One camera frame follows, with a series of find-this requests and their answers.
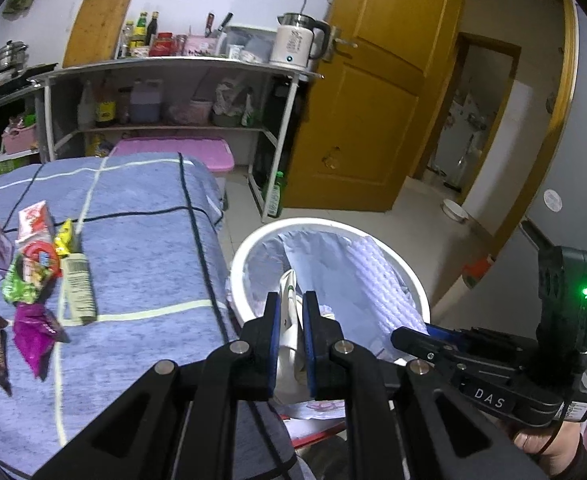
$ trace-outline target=white and red carton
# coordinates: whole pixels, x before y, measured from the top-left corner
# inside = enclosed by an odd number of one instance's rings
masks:
[[[20,252],[37,240],[53,244],[54,222],[45,200],[37,202],[18,212],[18,239],[16,246]]]

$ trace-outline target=metal screw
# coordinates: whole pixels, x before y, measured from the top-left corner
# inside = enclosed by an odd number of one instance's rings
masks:
[[[168,359],[163,359],[154,365],[154,371],[160,375],[167,375],[173,371],[174,366],[175,365],[173,362],[169,361]]]
[[[409,363],[409,370],[417,375],[425,375],[429,372],[430,369],[431,367],[429,366],[429,363],[423,361],[422,359],[414,359]]]
[[[229,345],[229,350],[235,354],[244,354],[250,349],[250,344],[242,339],[238,339]]]
[[[334,344],[334,350],[341,354],[350,354],[353,352],[353,343],[351,341],[347,341],[346,339],[341,339],[336,344]]]

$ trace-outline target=yellow wrapper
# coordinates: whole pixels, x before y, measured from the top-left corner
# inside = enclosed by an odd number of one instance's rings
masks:
[[[74,252],[74,221],[67,218],[54,239],[56,254],[61,258]]]

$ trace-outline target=door panel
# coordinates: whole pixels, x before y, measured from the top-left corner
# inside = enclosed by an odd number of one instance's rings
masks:
[[[334,0],[285,205],[387,210],[435,119],[463,0]]]

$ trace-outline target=kettle handle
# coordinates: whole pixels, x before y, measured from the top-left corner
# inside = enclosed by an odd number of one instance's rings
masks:
[[[322,46],[320,47],[320,52],[315,56],[309,56],[309,59],[320,59],[325,55],[325,52],[327,52],[327,48],[329,47],[329,40],[331,39],[331,27],[325,22],[314,22],[313,28],[320,28],[320,30],[323,31],[324,36],[322,37]]]

